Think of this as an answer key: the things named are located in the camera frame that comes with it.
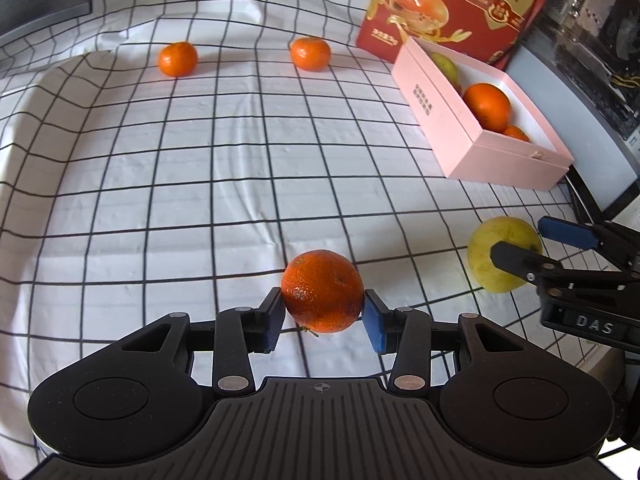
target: yellow pear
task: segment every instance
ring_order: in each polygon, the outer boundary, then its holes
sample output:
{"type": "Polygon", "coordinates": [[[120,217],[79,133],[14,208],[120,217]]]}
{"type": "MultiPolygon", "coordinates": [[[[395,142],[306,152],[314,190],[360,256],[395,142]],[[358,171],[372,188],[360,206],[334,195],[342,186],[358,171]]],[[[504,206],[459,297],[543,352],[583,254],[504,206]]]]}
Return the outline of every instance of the yellow pear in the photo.
{"type": "Polygon", "coordinates": [[[471,235],[466,257],[475,279],[489,292],[511,292],[526,282],[494,266],[491,247],[498,242],[507,242],[538,254],[542,254],[542,243],[533,227],[524,220],[508,216],[483,222],[471,235]]]}
{"type": "Polygon", "coordinates": [[[444,77],[446,77],[449,80],[449,82],[456,88],[456,90],[458,90],[458,93],[460,93],[460,90],[459,90],[460,82],[458,80],[458,77],[459,77],[458,67],[456,66],[456,64],[452,60],[450,60],[447,56],[439,52],[431,52],[429,54],[429,57],[431,58],[433,63],[438,67],[438,69],[440,69],[440,71],[444,74],[444,77]]]}

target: tangerine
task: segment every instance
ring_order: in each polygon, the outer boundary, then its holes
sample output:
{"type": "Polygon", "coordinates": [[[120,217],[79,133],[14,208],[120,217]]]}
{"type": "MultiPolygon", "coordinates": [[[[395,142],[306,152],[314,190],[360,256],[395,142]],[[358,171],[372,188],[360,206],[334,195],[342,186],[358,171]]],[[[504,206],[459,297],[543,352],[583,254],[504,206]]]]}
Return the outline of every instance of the tangerine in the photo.
{"type": "Polygon", "coordinates": [[[319,333],[340,332],[358,319],[364,287],[344,256],[318,249],[296,256],[282,275],[284,304],[301,327],[319,333]]]}
{"type": "Polygon", "coordinates": [[[183,77],[198,64],[198,51],[188,41],[167,45],[158,54],[158,68],[169,77],[183,77]]]}
{"type": "Polygon", "coordinates": [[[289,48],[291,60],[301,70],[324,70],[331,60],[331,47],[322,38],[298,38],[289,48]]]}
{"type": "Polygon", "coordinates": [[[462,99],[485,130],[501,133],[509,124],[511,102],[497,86],[476,83],[466,89],[462,99]]]}
{"type": "Polygon", "coordinates": [[[432,32],[449,21],[449,9],[442,0],[390,0],[390,3],[413,30],[432,32]]]}
{"type": "Polygon", "coordinates": [[[507,137],[513,137],[514,139],[520,139],[526,142],[531,142],[529,137],[527,137],[527,134],[523,132],[521,129],[519,129],[519,127],[514,126],[513,124],[509,124],[509,126],[507,126],[502,131],[502,134],[506,135],[507,137]]]}

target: blue gripper pad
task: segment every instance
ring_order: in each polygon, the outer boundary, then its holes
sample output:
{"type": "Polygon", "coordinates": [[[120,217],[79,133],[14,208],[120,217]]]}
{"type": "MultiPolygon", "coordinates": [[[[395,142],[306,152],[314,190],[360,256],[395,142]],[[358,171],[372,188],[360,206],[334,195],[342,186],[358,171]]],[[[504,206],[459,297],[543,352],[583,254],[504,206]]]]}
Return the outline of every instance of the blue gripper pad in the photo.
{"type": "Polygon", "coordinates": [[[284,323],[285,313],[284,300],[282,299],[282,295],[278,295],[273,306],[267,311],[267,326],[262,334],[265,353],[275,350],[276,343],[280,336],[280,330],[282,330],[282,324],[284,323]]]}
{"type": "Polygon", "coordinates": [[[595,249],[600,242],[589,227],[549,216],[543,216],[538,220],[538,231],[543,238],[549,238],[582,250],[595,249]]]}
{"type": "Polygon", "coordinates": [[[362,322],[364,323],[364,328],[367,331],[373,349],[378,354],[384,353],[386,349],[386,333],[382,322],[382,313],[375,307],[367,295],[364,297],[362,322]]]}

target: circular pad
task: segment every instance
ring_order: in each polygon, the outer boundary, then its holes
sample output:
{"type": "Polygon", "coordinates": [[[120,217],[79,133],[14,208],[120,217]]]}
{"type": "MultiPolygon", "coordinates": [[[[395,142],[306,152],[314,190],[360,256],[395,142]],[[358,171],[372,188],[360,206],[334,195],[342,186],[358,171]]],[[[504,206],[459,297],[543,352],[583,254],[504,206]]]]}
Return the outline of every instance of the circular pad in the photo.
{"type": "Polygon", "coordinates": [[[139,412],[149,398],[139,382],[120,377],[98,379],[76,392],[76,410],[97,420],[116,420],[139,412]]]}
{"type": "Polygon", "coordinates": [[[495,389],[494,399],[502,410],[524,420],[553,418],[569,404],[569,397],[560,386],[533,377],[502,383],[495,389]]]}

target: open pink box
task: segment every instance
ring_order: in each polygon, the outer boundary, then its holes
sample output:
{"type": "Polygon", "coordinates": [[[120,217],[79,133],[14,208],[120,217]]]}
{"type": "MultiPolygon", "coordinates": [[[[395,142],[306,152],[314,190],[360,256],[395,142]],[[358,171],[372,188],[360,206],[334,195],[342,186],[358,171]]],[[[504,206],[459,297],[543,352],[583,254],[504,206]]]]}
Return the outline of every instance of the open pink box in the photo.
{"type": "Polygon", "coordinates": [[[438,44],[409,38],[392,76],[447,177],[546,190],[574,161],[533,102],[497,68],[438,44]],[[463,89],[484,82],[505,92],[513,107],[511,124],[521,128],[531,142],[483,130],[428,52],[440,52],[457,65],[463,89]]]}

